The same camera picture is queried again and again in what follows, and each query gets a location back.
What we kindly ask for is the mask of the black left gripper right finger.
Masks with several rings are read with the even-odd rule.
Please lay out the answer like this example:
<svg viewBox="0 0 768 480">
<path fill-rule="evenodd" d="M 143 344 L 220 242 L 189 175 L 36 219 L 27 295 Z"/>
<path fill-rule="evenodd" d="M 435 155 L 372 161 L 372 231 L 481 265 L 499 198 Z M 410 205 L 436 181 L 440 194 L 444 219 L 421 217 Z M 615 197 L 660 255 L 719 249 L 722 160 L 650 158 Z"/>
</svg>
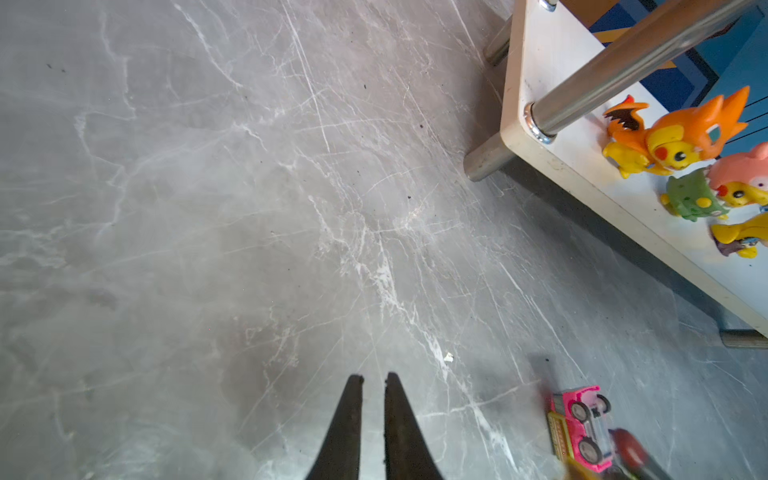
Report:
<svg viewBox="0 0 768 480">
<path fill-rule="evenodd" d="M 399 376 L 389 372 L 384 394 L 386 478 L 442 479 Z"/>
</svg>

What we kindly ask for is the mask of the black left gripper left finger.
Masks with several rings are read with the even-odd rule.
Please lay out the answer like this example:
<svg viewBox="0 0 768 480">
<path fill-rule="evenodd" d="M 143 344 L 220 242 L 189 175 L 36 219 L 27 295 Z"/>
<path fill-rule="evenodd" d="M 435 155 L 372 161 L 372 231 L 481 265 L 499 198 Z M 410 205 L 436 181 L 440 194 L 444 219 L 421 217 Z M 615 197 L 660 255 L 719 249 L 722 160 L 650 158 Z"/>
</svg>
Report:
<svg viewBox="0 0 768 480">
<path fill-rule="evenodd" d="M 358 480 L 363 403 L 361 375 L 350 375 L 306 480 Z"/>
</svg>

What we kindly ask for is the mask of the pink green toy car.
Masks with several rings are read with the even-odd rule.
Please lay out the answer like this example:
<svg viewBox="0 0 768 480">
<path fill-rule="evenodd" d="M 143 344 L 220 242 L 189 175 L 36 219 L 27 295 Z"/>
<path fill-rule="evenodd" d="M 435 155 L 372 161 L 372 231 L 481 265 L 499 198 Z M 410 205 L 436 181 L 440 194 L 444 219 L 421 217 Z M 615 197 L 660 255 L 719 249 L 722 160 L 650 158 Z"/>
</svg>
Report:
<svg viewBox="0 0 768 480">
<path fill-rule="evenodd" d="M 619 466 L 609 467 L 602 473 L 596 473 L 569 459 L 564 463 L 565 480 L 605 480 L 605 479 L 655 479 L 672 480 L 672 476 L 644 449 L 642 444 L 623 428 L 610 429 Z"/>
</svg>

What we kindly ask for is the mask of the yellow banana figure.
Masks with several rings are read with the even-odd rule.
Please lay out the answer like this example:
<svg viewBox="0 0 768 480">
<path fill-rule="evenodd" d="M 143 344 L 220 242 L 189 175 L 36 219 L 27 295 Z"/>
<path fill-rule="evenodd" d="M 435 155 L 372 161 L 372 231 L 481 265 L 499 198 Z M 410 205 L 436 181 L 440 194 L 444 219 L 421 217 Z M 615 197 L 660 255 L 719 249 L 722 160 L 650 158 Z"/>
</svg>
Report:
<svg viewBox="0 0 768 480">
<path fill-rule="evenodd" d="M 710 233 L 721 255 L 754 259 L 758 246 L 767 245 L 767 214 L 761 213 L 740 224 L 715 224 Z"/>
</svg>

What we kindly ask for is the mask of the orange yellow dragon figure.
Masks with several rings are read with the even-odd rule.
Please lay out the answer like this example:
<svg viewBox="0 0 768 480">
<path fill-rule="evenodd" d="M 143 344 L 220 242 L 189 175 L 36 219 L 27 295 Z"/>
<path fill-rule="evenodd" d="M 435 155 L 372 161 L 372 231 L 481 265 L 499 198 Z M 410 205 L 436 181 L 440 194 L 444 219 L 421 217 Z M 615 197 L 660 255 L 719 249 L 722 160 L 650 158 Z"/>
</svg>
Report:
<svg viewBox="0 0 768 480">
<path fill-rule="evenodd" d="M 698 107 L 669 112 L 650 127 L 640 116 L 649 105 L 627 96 L 604 112 L 610 142 L 602 154 L 625 179 L 644 172 L 670 176 L 712 160 L 728 140 L 747 128 L 740 116 L 749 94 L 750 88 L 745 86 L 729 97 L 719 95 Z"/>
</svg>

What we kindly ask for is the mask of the pink green monster figure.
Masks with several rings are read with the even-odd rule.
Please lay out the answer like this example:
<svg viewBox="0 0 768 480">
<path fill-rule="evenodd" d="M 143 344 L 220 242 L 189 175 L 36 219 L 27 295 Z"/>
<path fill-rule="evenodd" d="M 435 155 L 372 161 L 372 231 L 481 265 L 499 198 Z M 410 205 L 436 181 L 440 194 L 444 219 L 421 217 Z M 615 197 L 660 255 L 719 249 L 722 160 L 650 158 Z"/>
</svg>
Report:
<svg viewBox="0 0 768 480">
<path fill-rule="evenodd" d="M 666 184 L 660 203 L 673 216 L 696 222 L 726 219 L 732 209 L 757 205 L 767 211 L 767 143 L 749 152 L 717 160 L 712 165 Z"/>
</svg>

